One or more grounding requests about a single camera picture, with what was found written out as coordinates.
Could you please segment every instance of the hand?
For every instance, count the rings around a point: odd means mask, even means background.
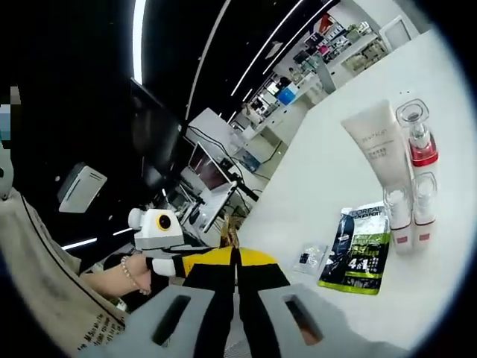
[[[129,257],[126,261],[126,267],[140,289],[151,290],[151,271],[146,266],[145,255],[134,254]]]

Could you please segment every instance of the computer screen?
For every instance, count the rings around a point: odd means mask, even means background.
[[[134,148],[161,175],[170,175],[177,156],[177,146],[185,133],[185,122],[132,78],[131,100],[135,107]]]
[[[218,168],[217,163],[209,156],[200,144],[195,146],[189,162],[191,170],[206,184],[207,189],[213,190],[220,185],[229,183],[225,174]]]

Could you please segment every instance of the green product package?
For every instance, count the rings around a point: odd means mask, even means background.
[[[390,238],[382,201],[356,209],[344,208],[318,285],[343,292],[377,295]]]

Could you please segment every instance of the white table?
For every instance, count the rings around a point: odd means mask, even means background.
[[[420,344],[446,312],[476,246],[475,114],[444,46],[431,30],[311,109],[238,233],[242,246],[276,257],[292,282],[306,283],[342,309],[355,332],[403,348]],[[408,90],[428,105],[440,150],[435,236],[425,252],[413,256],[400,257],[391,247],[376,296],[320,288],[316,279],[290,270],[302,244],[331,246],[342,207],[382,200],[376,176],[340,121],[382,98],[398,104]]]

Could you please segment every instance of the black monitor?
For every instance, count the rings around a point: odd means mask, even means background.
[[[135,108],[134,147],[147,164],[161,175],[168,176],[174,168],[177,147],[186,124],[132,78],[131,97]]]

